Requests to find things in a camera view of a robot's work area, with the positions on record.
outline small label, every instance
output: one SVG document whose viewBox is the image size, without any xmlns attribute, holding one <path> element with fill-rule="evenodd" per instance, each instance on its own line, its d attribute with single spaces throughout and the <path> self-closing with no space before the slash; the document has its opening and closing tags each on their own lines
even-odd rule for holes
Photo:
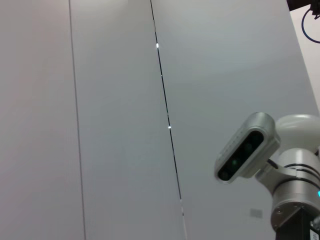
<svg viewBox="0 0 320 240">
<path fill-rule="evenodd" d="M 310 240 L 319 240 L 318 233 L 312 231 L 311 229 L 310 229 Z"/>
</svg>

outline camera housing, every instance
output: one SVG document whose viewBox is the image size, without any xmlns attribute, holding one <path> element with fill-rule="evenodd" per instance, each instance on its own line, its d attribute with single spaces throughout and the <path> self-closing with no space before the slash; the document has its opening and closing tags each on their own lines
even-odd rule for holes
<svg viewBox="0 0 320 240">
<path fill-rule="evenodd" d="M 274 119 L 264 112 L 253 113 L 218 155 L 214 175 L 226 184 L 237 177 L 251 178 L 279 147 Z"/>
</svg>

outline vertical gap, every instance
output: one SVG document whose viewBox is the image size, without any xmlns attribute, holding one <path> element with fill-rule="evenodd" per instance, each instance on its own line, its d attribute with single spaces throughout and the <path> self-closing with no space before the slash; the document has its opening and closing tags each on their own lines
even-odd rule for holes
<svg viewBox="0 0 320 240">
<path fill-rule="evenodd" d="M 73 39 L 73 31 L 72 31 L 71 0 L 68 0 L 68 2 L 69 2 L 69 17 L 70 17 L 69 21 L 70 21 L 74 96 L 75 96 L 75 114 L 76 114 L 76 126 L 77 126 L 78 149 L 79 149 L 79 164 L 80 164 L 79 169 L 80 169 L 80 186 L 81 186 L 81 201 L 82 201 L 83 235 L 84 235 L 84 240 L 86 240 L 87 233 L 86 233 L 86 221 L 85 221 L 84 184 L 83 184 L 82 158 L 81 158 L 81 147 L 80 147 L 79 110 L 78 110 L 77 83 L 76 83 L 74 39 Z"/>
<path fill-rule="evenodd" d="M 156 31 L 156 22 L 155 22 L 154 8 L 152 6 L 152 0 L 150 0 L 150 4 L 151 4 L 151 11 L 152 11 L 153 25 L 154 25 L 155 40 L 156 40 L 156 43 L 158 44 L 158 36 L 157 36 L 157 31 Z M 158 60 L 159 60 L 159 65 L 160 65 L 160 72 L 161 72 L 161 80 L 162 80 L 162 88 L 163 88 L 164 101 L 165 101 L 165 107 L 166 107 L 166 114 L 167 114 L 167 117 L 168 117 L 169 127 L 171 127 L 170 118 L 169 118 L 169 111 L 168 111 L 167 95 L 166 95 L 166 89 L 165 89 L 165 83 L 164 83 L 164 76 L 163 76 L 163 72 L 162 72 L 162 65 L 161 65 L 161 60 L 160 60 L 159 48 L 157 48 L 157 53 L 158 53 Z M 176 163 L 176 156 L 175 156 L 175 148 L 174 148 L 174 142 L 172 140 L 171 128 L 169 129 L 169 131 L 170 131 L 170 139 L 171 139 L 171 146 L 172 146 L 172 152 L 173 152 L 173 160 L 174 160 L 176 181 L 177 181 L 177 184 L 178 184 L 179 197 L 180 197 L 180 200 L 181 200 L 180 183 L 179 183 L 179 177 L 178 177 L 178 170 L 177 170 L 177 163 Z"/>
</svg>

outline black cable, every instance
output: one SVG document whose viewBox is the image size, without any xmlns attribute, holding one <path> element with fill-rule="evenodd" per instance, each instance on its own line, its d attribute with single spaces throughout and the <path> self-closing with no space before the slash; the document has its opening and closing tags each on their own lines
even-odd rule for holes
<svg viewBox="0 0 320 240">
<path fill-rule="evenodd" d="M 302 18 L 302 21 L 301 21 L 302 32 L 303 32 L 303 34 L 306 36 L 307 39 L 309 39 L 310 41 L 312 41 L 312 42 L 314 42 L 314 43 L 316 43 L 316 44 L 320 44 L 320 41 L 317 41 L 317 40 L 312 39 L 311 37 L 309 37 L 309 36 L 307 35 L 307 33 L 306 33 L 306 31 L 305 31 L 305 26 L 304 26 L 305 18 L 306 18 L 307 14 L 308 14 L 310 11 L 311 11 L 311 8 L 310 8 L 308 11 L 306 11 L 305 14 L 303 15 L 303 18 Z"/>
</svg>

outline white wall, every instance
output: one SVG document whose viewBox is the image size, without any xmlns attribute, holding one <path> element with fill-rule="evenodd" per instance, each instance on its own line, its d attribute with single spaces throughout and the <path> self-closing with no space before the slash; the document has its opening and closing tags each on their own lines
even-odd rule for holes
<svg viewBox="0 0 320 240">
<path fill-rule="evenodd" d="M 212 167 L 249 114 L 318 114 L 286 1 L 152 2 L 188 239 L 274 239 L 268 191 Z"/>
<path fill-rule="evenodd" d="M 149 0 L 71 1 L 87 240 L 182 240 Z"/>
<path fill-rule="evenodd" d="M 310 5 L 301 7 L 294 11 L 291 11 L 291 18 L 294 25 L 295 33 L 299 41 L 299 45 L 302 51 L 302 56 L 305 62 L 306 70 L 309 74 L 313 93 L 320 110 L 320 44 L 315 43 L 307 39 L 302 32 L 301 21 L 310 8 Z M 312 12 L 309 12 L 304 20 L 304 29 L 309 37 L 314 40 L 320 41 L 320 19 L 315 20 Z"/>
<path fill-rule="evenodd" d="M 68 1 L 2 1 L 0 29 L 0 238 L 83 240 Z"/>
</svg>

